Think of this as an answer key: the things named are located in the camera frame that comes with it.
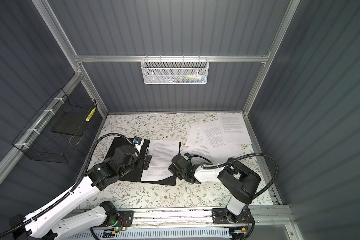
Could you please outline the black clip folder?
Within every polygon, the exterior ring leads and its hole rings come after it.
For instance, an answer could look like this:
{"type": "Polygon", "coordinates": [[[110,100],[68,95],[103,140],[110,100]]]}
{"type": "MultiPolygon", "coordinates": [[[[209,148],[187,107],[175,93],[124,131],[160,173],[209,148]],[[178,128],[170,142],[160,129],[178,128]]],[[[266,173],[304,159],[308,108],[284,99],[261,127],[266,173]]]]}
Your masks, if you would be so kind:
{"type": "Polygon", "coordinates": [[[120,174],[118,181],[142,183],[144,159],[143,157],[135,159],[136,152],[130,153],[132,145],[129,141],[132,139],[114,137],[104,161],[120,174]]]}

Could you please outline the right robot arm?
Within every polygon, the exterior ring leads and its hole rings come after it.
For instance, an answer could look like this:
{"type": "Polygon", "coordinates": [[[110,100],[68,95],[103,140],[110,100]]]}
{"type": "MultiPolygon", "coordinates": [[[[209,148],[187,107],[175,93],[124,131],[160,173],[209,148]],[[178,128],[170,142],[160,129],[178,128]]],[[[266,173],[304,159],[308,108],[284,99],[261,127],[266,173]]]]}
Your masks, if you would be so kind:
{"type": "Polygon", "coordinates": [[[224,213],[229,223],[237,223],[241,212],[264,190],[257,192],[261,177],[240,160],[255,157],[248,154],[238,158],[229,158],[222,164],[213,165],[210,160],[198,155],[181,155],[173,157],[168,167],[170,173],[180,180],[191,184],[220,182],[232,195],[224,213]]]}

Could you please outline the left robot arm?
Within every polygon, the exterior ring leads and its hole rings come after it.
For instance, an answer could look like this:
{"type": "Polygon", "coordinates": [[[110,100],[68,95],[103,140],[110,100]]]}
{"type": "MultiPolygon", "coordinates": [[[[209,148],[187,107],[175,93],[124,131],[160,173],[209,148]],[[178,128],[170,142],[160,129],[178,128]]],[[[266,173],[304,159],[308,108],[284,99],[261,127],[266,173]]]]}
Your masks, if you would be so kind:
{"type": "Polygon", "coordinates": [[[130,223],[122,217],[111,201],[82,214],[67,215],[85,200],[116,183],[132,170],[143,170],[151,160],[149,144],[136,147],[124,145],[115,149],[112,157],[89,169],[82,180],[40,209],[17,215],[10,221],[14,240],[64,240],[93,227],[108,227],[120,231],[130,223]]]}

